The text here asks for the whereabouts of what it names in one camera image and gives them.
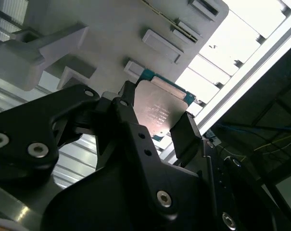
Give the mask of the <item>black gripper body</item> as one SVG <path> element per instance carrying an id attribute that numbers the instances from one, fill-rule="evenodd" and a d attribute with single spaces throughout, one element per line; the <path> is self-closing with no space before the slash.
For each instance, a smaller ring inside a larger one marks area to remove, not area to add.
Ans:
<path id="1" fill-rule="evenodd" d="M 209 158 L 189 169 L 159 158 L 118 161 L 66 188 L 49 203 L 43 231 L 215 231 L 212 198 L 222 169 Z"/>

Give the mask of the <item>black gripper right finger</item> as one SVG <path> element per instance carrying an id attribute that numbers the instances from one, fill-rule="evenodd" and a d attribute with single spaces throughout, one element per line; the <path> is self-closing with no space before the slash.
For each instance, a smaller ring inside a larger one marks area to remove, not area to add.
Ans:
<path id="1" fill-rule="evenodd" d="M 185 112 L 170 130 L 176 166 L 196 174 L 196 231 L 291 231 L 279 207 L 236 158 L 222 159 Z"/>

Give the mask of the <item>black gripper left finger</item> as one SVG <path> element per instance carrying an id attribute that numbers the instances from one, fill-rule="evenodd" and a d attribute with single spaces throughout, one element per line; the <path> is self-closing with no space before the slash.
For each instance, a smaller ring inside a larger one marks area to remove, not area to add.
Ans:
<path id="1" fill-rule="evenodd" d="M 137 121 L 134 97 L 130 81 L 112 100 L 75 85 L 1 112 L 0 182 L 43 184 L 58 162 L 59 149 L 84 133 L 96 137 L 96 171 L 122 160 L 159 158 L 147 128 Z"/>

